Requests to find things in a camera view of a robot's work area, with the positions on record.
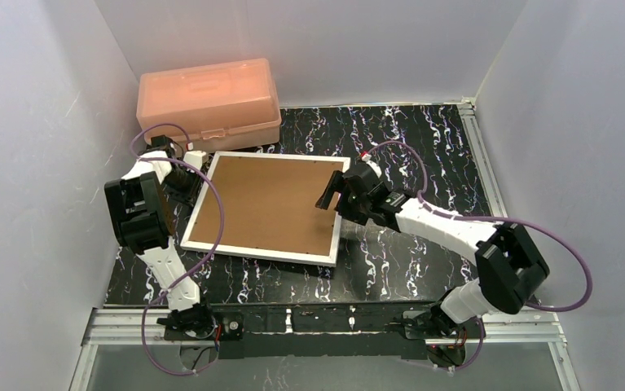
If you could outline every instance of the black marble table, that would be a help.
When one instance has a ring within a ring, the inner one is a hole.
[[[468,215],[490,214],[456,105],[293,108],[281,113],[280,142],[252,151],[356,157],[382,141],[404,141],[427,165],[429,202]],[[381,150],[375,161],[391,186],[421,186],[418,164],[400,147]],[[182,235],[191,211],[180,204],[173,207]],[[475,268],[455,253],[373,225],[344,222],[338,251],[335,268],[216,255],[194,279],[213,303],[309,303],[437,300],[450,287],[477,277]],[[187,269],[204,255],[178,252]],[[129,249],[120,249],[106,305],[144,305],[158,293],[147,266]]]

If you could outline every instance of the box handle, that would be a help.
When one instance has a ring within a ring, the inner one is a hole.
[[[225,129],[213,129],[213,130],[203,130],[201,132],[202,139],[207,140],[209,138],[223,137],[226,135]]]

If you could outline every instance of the storage box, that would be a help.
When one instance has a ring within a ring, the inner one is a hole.
[[[139,82],[137,120],[146,129],[171,123],[190,134],[194,148],[206,152],[255,147],[279,141],[281,114],[266,59],[146,73]],[[144,139],[185,136],[160,126]]]

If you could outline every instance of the metal frame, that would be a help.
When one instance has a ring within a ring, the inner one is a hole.
[[[277,155],[268,153],[249,153],[249,152],[216,152],[213,156],[213,161],[209,167],[207,178],[211,179],[213,173],[216,171],[218,165],[218,159],[221,156],[237,156],[247,157],[248,159],[280,159],[280,160],[313,160],[313,161],[337,161],[343,163],[343,170],[346,171],[350,167],[349,157],[339,156],[307,156],[307,155]],[[213,247],[213,243],[205,242],[193,242],[190,241],[190,235],[192,233],[192,227],[195,225],[197,216],[200,214],[201,206],[204,203],[205,197],[209,189],[207,186],[203,186],[195,208],[192,210],[190,221],[185,228],[185,234],[183,235],[183,241],[180,243],[182,248],[194,251],[209,251]],[[304,253],[287,253],[284,251],[266,250],[261,248],[247,248],[238,246],[228,246],[225,244],[219,245],[216,253],[232,255],[237,257],[255,257],[259,259],[267,259],[270,261],[286,261],[301,263],[306,265],[316,266],[331,266],[336,265],[336,258],[338,253],[338,242],[341,238],[341,216],[336,213],[334,219],[334,227],[332,233],[331,247],[329,248],[328,255],[312,255]]]
[[[473,158],[478,167],[481,184],[490,204],[493,216],[506,216],[506,208],[497,186],[495,174],[487,157],[482,134],[478,127],[473,105],[469,101],[456,104],[464,124],[466,137],[469,141]],[[145,328],[149,345],[203,345],[211,344],[204,341],[169,341],[164,340],[164,328],[156,324],[156,319],[166,316],[167,309],[149,310]],[[70,384],[70,390],[86,390],[94,366],[96,351],[99,345],[141,345],[141,309],[112,307],[95,310],[91,314],[89,327],[82,342],[80,358]],[[483,318],[487,338],[485,343],[547,343],[550,358],[554,361],[557,375],[564,391],[580,390],[574,368],[571,366],[566,350],[567,341],[556,314],[524,308],[519,314],[493,314]],[[450,344],[445,340],[425,340],[427,345]],[[469,344],[477,344],[478,340],[470,339]]]

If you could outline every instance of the brown board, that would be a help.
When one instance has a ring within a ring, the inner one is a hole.
[[[226,214],[221,245],[328,257],[337,214],[315,203],[344,161],[236,155],[219,156],[210,170]],[[219,216],[211,191],[198,208],[188,241],[212,244]]]

